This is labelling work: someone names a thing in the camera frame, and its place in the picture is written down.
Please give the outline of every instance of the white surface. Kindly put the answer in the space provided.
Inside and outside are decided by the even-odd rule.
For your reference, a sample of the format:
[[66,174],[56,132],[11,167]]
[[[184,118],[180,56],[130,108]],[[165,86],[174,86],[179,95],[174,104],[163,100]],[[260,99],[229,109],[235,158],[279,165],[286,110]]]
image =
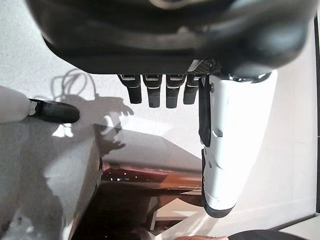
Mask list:
[[[28,97],[61,99],[63,76],[74,67],[45,46],[23,1],[1,1],[0,31],[0,85]],[[76,95],[85,78],[86,88]],[[56,136],[51,135],[58,126],[38,121],[0,127],[0,226],[13,218],[6,239],[21,239],[19,233],[26,239],[56,240],[63,235],[64,226],[70,226],[90,158],[93,140],[88,127],[93,123],[119,127],[121,121],[124,129],[162,136],[198,157],[195,161],[201,164],[197,101],[183,105],[180,94],[178,108],[166,109],[165,91],[161,91],[161,107],[151,109],[143,88],[143,103],[130,105],[126,88],[114,75],[92,75],[99,94],[95,98],[88,78],[77,70],[65,77],[76,83],[62,100],[79,107],[81,120],[60,128]],[[167,239],[190,232],[229,235],[270,228],[314,213],[316,109],[314,39],[310,35],[303,54],[279,71],[262,148],[235,209],[219,221],[203,210],[197,212],[167,232]],[[34,229],[26,234],[30,225]]]
[[[205,200],[214,210],[233,208],[257,160],[278,73],[259,83],[210,76],[211,143],[204,148]],[[217,137],[214,131],[221,131]]]
[[320,216],[286,227],[281,232],[292,234],[306,240],[320,239]]

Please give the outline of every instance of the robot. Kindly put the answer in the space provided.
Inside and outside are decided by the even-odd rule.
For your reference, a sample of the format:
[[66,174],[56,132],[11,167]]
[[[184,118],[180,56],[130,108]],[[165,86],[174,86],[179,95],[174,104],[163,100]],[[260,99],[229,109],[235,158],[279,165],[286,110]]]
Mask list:
[[[193,104],[198,92],[203,205],[213,218],[225,217],[256,161],[276,69],[299,55],[318,1],[26,3],[54,54],[87,73],[117,74],[132,104],[142,102],[142,82],[151,108],[160,105],[163,79],[167,108],[177,107],[184,82],[184,104]],[[34,109],[35,101],[18,95],[25,99],[24,109],[17,106],[20,114],[2,122],[20,120]]]

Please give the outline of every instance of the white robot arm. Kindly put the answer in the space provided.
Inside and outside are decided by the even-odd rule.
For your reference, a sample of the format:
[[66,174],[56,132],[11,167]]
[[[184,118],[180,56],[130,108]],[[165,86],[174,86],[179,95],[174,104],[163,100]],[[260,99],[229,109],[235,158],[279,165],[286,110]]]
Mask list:
[[202,199],[214,218],[235,206],[257,159],[277,75],[276,70],[248,80],[208,75],[199,81]]

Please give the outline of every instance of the black robotic finger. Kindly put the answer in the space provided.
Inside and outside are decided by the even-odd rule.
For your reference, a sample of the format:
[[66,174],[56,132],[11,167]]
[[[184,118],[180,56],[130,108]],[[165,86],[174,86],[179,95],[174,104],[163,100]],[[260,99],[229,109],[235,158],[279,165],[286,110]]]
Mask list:
[[148,101],[150,108],[160,107],[160,89],[162,82],[162,74],[159,75],[143,75],[143,82],[147,87]]
[[170,74],[166,75],[166,107],[174,109],[177,107],[180,86],[184,83],[186,75]]
[[30,101],[33,113],[29,114],[29,117],[56,124],[73,124],[80,118],[80,111],[73,105],[38,99],[30,99]]
[[140,104],[142,102],[140,75],[119,74],[118,77],[128,90],[130,103]]
[[183,93],[183,104],[191,105],[195,103],[196,95],[199,89],[199,76],[188,74]]

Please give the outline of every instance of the white wall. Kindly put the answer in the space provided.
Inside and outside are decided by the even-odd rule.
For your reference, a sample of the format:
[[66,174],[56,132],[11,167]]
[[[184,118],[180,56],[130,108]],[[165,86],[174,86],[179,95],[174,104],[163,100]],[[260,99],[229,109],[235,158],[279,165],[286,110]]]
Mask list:
[[[0,31],[0,84],[21,91],[30,98],[41,95],[53,99],[51,83],[54,82],[54,95],[60,95],[61,76],[74,67],[56,57],[45,46],[23,1],[1,2]],[[124,129],[163,136],[196,157],[201,157],[197,101],[191,106],[183,105],[183,96],[180,94],[178,108],[166,109],[165,91],[162,91],[161,107],[151,109],[148,107],[147,90],[143,89],[143,103],[131,105],[127,90],[115,75],[92,75],[92,78],[100,98],[94,100],[93,87],[89,83],[80,94],[82,99],[75,96],[67,99],[67,102],[81,110],[81,120],[72,127],[74,134],[93,123],[115,126],[121,120]],[[71,93],[76,93],[83,81],[84,78],[80,77]],[[184,222],[180,223],[179,234],[183,235],[186,233],[184,230],[189,229],[192,233],[228,235],[245,229],[274,227],[314,213],[317,165],[316,102],[314,39],[310,34],[301,56],[279,71],[262,148],[235,209],[219,221],[205,217],[205,213],[200,211],[188,219],[187,223],[197,223],[197,227],[203,224],[203,228],[195,231]],[[133,115],[124,116],[120,113],[131,112],[125,105],[132,109]],[[0,225],[8,222],[12,216],[19,216],[17,211],[22,204],[20,200],[23,199],[18,191],[21,182],[17,180],[23,172],[21,160],[24,155],[20,155],[21,149],[28,141],[32,141],[33,147],[30,151],[40,153],[45,158],[50,146],[46,138],[38,138],[37,133],[43,134],[42,130],[47,126],[36,121],[24,121],[0,127],[0,186],[6,186],[0,187],[0,212],[6,213],[6,218],[0,217]],[[57,127],[53,126],[51,131],[54,132]],[[57,137],[47,137],[59,145]],[[37,167],[41,161],[33,161],[32,158],[27,161],[33,169],[39,169],[37,173],[41,176],[45,177],[50,172],[51,181],[46,182],[39,177],[35,179],[35,183],[44,181],[43,184],[52,194],[58,196],[63,218],[70,220],[84,179],[83,165],[88,161],[88,156],[83,156],[82,165],[72,166],[71,174],[69,168],[63,167],[64,163],[70,164],[68,150],[62,154],[57,148],[52,154],[50,162],[39,168]],[[59,173],[68,181],[62,184],[59,174],[55,178],[54,173]],[[73,194],[70,192],[71,187],[75,189]],[[8,196],[15,200],[16,207],[11,209],[11,212],[8,212],[6,205],[1,205],[2,200]],[[173,228],[171,232],[167,232],[167,236],[171,236],[174,230]],[[46,231],[48,230],[43,230],[41,234],[45,235]]]

